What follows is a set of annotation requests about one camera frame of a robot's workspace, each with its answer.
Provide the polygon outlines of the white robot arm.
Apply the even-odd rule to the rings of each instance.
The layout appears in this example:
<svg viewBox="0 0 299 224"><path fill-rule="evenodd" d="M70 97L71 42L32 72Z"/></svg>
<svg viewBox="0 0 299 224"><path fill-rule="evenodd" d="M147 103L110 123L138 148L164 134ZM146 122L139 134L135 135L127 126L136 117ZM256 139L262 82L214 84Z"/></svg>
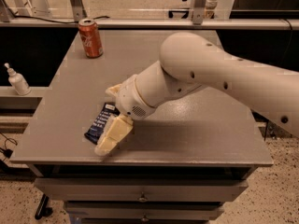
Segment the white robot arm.
<svg viewBox="0 0 299 224"><path fill-rule="evenodd" d="M204 87L222 91L285 131L299 134L298 72L235 57L200 35L175 33L161 45L157 62L107 89L120 114L108 118L94 152L110 153L136 120Z"/></svg>

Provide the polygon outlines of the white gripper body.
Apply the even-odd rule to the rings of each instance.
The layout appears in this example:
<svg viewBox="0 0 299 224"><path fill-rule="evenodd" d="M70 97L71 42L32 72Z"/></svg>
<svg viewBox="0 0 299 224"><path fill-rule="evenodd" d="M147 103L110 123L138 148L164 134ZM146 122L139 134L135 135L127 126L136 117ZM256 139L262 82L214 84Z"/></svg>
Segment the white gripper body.
<svg viewBox="0 0 299 224"><path fill-rule="evenodd" d="M142 120L153 114L154 107L147 105L136 87L136 75L132 75L120 85L116 95L118 110L133 120Z"/></svg>

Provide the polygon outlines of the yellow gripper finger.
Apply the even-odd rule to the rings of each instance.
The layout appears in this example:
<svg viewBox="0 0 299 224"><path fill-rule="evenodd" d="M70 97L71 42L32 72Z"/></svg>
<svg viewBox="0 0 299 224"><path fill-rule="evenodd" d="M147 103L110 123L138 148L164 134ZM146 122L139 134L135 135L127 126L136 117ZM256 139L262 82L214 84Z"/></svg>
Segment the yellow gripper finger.
<svg viewBox="0 0 299 224"><path fill-rule="evenodd" d="M115 86L109 87L106 89L106 94L110 97L115 98L118 95L121 84L117 84Z"/></svg>
<svg viewBox="0 0 299 224"><path fill-rule="evenodd" d="M98 156L106 156L133 129L133 120L123 114L111 115L101 134L94 152Z"/></svg>

